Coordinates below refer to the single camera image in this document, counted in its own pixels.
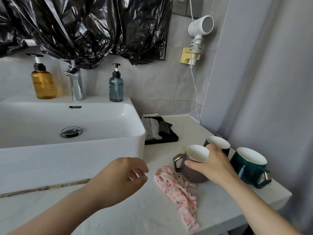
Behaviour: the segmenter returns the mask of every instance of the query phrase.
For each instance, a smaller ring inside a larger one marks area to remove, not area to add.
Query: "power cord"
[[[196,44],[196,26],[195,26],[195,23],[194,23],[193,8],[192,8],[192,5],[191,5],[191,0],[189,0],[189,3],[190,3],[191,19],[192,19],[193,24],[194,24],[194,39],[193,39],[193,41],[190,44],[190,45],[192,45],[192,47],[190,48],[190,50],[191,50],[191,58],[192,58],[194,53],[197,53],[197,54],[201,53],[201,47],[198,44]],[[191,71],[191,75],[193,77],[194,88],[195,88],[196,94],[197,94],[197,98],[196,98],[196,114],[197,114],[198,119],[199,119],[198,123],[200,124],[200,116],[198,114],[198,91],[197,91],[197,88],[196,88],[196,85],[195,85],[195,79],[194,79],[193,65],[192,64],[190,64],[190,71]]]

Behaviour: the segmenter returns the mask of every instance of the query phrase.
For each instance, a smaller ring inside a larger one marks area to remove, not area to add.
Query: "hand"
[[[100,210],[116,205],[137,192],[147,182],[145,173],[148,172],[147,165],[140,158],[117,158],[81,189]]]
[[[190,160],[185,161],[185,165],[204,174],[214,183],[224,186],[226,182],[232,179],[239,179],[228,158],[220,148],[214,144],[206,146],[210,150],[209,157],[205,162],[198,163]]]

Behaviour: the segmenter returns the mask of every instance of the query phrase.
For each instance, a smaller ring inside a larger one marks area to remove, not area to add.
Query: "mug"
[[[228,157],[229,150],[230,150],[230,143],[227,142],[225,139],[217,136],[209,136],[204,142],[204,147],[208,144],[213,143],[215,146],[219,147],[223,153]]]
[[[185,154],[178,154],[173,158],[175,172],[181,173],[189,181],[194,183],[203,183],[208,179],[202,173],[193,170],[185,165],[186,160],[194,162],[204,162],[209,157],[209,150],[200,145],[189,145],[186,148]],[[180,167],[177,167],[176,162],[182,159]]]
[[[262,189],[272,181],[269,170],[265,168],[266,158],[252,149],[237,148],[230,164],[242,181],[257,189]],[[262,175],[264,181],[259,183]]]

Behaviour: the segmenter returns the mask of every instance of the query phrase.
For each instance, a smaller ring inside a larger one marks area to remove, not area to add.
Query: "sink basin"
[[[64,138],[70,126],[81,134]],[[127,97],[0,102],[0,194],[92,178],[119,157],[142,158],[145,129]]]

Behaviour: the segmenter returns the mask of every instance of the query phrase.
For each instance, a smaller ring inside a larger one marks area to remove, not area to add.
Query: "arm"
[[[82,188],[8,235],[69,235],[98,210],[118,204],[138,191],[147,182],[148,172],[139,158],[118,158]]]
[[[222,186],[239,206],[256,235],[301,234],[241,181],[221,149],[213,144],[207,148],[210,154],[206,162],[185,161],[185,164]]]

